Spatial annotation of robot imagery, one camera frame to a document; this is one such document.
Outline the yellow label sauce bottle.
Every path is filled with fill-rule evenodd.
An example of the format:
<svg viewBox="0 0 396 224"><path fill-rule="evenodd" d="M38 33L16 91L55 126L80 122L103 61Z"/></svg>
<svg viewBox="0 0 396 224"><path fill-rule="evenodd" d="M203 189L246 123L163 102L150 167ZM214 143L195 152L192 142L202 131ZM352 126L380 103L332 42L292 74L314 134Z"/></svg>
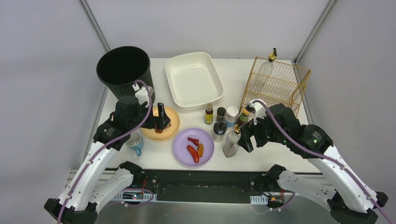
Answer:
<svg viewBox="0 0 396 224"><path fill-rule="evenodd" d="M212 105L212 103L207 104L207 107L205 110L204 122L208 125L213 122L213 105Z"/></svg>

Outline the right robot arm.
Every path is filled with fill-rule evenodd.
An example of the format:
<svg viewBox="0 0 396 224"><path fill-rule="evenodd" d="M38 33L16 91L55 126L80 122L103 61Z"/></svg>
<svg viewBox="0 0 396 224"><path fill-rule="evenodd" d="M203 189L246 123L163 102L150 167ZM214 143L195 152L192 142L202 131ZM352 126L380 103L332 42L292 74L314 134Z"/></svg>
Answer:
<svg viewBox="0 0 396 224"><path fill-rule="evenodd" d="M241 127L238 145L247 152L269 142L286 146L315 166L329 182L305 179L280 165L263 176L267 188L299 194L326 209L340 224L374 224L388 201L385 193L372 190L347 165L333 140L317 125L302 125L291 108L250 101L246 110L254 117Z"/></svg>

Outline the brown roasted meat piece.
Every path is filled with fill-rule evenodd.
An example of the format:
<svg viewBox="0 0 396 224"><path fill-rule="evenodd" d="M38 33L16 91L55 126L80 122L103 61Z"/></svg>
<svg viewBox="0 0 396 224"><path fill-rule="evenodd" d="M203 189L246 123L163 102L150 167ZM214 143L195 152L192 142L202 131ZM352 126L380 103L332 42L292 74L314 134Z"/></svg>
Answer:
<svg viewBox="0 0 396 224"><path fill-rule="evenodd" d="M156 133L162 133L165 129L169 128L171 126L171 123L167 124L155 124L155 132Z"/></svg>

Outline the purple plate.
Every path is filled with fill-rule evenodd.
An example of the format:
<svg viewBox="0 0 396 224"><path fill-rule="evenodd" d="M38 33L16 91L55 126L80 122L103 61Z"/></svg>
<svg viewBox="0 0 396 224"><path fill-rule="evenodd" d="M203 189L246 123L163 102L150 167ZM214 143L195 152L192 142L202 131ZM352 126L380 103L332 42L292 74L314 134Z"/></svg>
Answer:
<svg viewBox="0 0 396 224"><path fill-rule="evenodd" d="M199 157L198 162L196 162L197 153L194 153L195 156L193 156L191 150L188 149L188 146L191 146L197 151L198 146L188 140L188 138L198 140L204 147L203 156ZM179 163L185 167L199 168L212 158L214 146L214 141L208 132L200 128L187 128L176 135L172 150L174 157Z"/></svg>

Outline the small red meat piece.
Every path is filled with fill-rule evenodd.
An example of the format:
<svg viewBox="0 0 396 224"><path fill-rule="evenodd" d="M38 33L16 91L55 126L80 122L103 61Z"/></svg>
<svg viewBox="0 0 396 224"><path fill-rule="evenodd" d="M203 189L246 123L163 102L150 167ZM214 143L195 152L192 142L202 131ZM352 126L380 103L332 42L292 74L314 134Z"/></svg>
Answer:
<svg viewBox="0 0 396 224"><path fill-rule="evenodd" d="M192 142L195 146L199 146L199 144L200 144L198 139L193 139L191 137L188 137L187 140Z"/></svg>

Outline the black lid grinder jar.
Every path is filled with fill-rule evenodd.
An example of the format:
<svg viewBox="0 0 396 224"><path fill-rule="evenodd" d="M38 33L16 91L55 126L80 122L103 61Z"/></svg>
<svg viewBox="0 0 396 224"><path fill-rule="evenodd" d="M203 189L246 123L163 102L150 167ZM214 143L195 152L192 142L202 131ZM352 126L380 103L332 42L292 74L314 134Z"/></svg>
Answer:
<svg viewBox="0 0 396 224"><path fill-rule="evenodd" d="M218 121L213 125L212 139L215 142L223 142L226 138L227 125L224 121Z"/></svg>

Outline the yellow cap sauce bottle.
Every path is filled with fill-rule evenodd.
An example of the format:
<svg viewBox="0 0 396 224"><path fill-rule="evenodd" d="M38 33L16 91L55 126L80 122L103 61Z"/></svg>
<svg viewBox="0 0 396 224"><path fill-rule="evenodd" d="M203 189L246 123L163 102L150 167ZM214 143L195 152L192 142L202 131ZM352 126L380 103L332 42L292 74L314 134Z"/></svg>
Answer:
<svg viewBox="0 0 396 224"><path fill-rule="evenodd" d="M243 124L247 123L249 120L249 116L250 116L250 112L246 108L243 108L236 120L236 124L242 126Z"/></svg>

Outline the clear glass oil bottle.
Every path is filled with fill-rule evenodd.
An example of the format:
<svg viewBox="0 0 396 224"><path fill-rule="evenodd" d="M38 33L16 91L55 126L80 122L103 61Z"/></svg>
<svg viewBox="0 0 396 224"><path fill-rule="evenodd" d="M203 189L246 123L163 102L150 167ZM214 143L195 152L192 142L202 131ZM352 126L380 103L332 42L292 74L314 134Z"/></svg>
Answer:
<svg viewBox="0 0 396 224"><path fill-rule="evenodd" d="M272 70L273 62L277 57L276 48L273 48L272 52L269 53L267 61L265 61L259 68L257 80L255 83L255 90L261 91L264 85L269 80Z"/></svg>

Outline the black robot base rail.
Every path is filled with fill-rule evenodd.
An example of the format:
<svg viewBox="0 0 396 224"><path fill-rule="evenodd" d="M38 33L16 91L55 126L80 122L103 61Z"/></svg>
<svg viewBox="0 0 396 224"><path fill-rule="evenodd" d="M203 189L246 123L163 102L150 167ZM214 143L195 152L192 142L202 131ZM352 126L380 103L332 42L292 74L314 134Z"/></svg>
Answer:
<svg viewBox="0 0 396 224"><path fill-rule="evenodd" d="M145 169L140 185L156 194L157 201L197 203L250 203L262 192L280 192L266 187L265 172Z"/></svg>

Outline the black plastic bin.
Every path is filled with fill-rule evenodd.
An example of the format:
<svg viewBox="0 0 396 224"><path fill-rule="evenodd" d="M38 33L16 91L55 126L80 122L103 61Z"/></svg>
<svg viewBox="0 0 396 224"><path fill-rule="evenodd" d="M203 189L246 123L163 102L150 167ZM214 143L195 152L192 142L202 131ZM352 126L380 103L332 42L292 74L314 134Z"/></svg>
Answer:
<svg viewBox="0 0 396 224"><path fill-rule="evenodd" d="M97 63L96 73L114 96L120 100L124 96L133 96L133 84L143 81L154 88L148 54L139 47L122 46L105 53Z"/></svg>

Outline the orange fried nugget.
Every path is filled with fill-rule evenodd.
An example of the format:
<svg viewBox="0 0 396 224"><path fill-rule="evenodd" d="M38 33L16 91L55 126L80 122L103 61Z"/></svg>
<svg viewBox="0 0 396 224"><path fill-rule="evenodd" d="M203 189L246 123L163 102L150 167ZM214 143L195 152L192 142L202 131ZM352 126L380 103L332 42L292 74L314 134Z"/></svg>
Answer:
<svg viewBox="0 0 396 224"><path fill-rule="evenodd" d="M203 154L204 154L204 145L203 145L202 143L200 143L200 144L198 145L197 153L198 153L198 155L199 155L200 158L203 157Z"/></svg>

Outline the silver lid salt shaker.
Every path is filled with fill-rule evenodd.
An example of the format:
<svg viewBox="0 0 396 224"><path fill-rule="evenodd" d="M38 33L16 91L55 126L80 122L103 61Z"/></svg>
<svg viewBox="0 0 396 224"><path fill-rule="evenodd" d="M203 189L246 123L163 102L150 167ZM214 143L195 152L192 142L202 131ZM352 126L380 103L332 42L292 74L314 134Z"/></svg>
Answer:
<svg viewBox="0 0 396 224"><path fill-rule="evenodd" d="M236 106L229 106L226 108L224 122L228 128L232 128L236 124L239 109Z"/></svg>

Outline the black cap spice jar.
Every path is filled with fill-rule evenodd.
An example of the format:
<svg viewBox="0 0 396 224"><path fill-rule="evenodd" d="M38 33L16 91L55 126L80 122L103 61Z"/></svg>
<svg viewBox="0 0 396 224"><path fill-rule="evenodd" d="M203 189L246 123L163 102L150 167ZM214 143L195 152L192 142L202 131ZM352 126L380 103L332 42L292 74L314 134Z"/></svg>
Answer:
<svg viewBox="0 0 396 224"><path fill-rule="evenodd" d="M223 122L225 119L225 113L226 109L224 107L219 107L217 109L216 122Z"/></svg>

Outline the blue mug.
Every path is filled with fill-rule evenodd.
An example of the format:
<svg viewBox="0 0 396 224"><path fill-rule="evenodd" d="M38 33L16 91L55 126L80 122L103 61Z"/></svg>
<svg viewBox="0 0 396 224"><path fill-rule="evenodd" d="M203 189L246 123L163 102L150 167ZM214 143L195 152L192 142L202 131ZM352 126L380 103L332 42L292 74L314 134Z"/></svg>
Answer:
<svg viewBox="0 0 396 224"><path fill-rule="evenodd" d="M134 131L130 134L130 138L124 143L125 146L135 151L137 156L142 155L144 140L140 131Z"/></svg>

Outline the glass bottle with brown sauce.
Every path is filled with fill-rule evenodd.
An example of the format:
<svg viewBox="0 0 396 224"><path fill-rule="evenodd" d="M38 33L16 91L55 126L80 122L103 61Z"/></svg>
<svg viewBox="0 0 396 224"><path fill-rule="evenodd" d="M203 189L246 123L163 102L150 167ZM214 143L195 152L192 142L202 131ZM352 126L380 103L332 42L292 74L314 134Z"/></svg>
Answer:
<svg viewBox="0 0 396 224"><path fill-rule="evenodd" d="M240 137L240 125L235 124L233 129L227 133L226 139L222 145L222 150L226 158L236 155L239 149L238 141Z"/></svg>

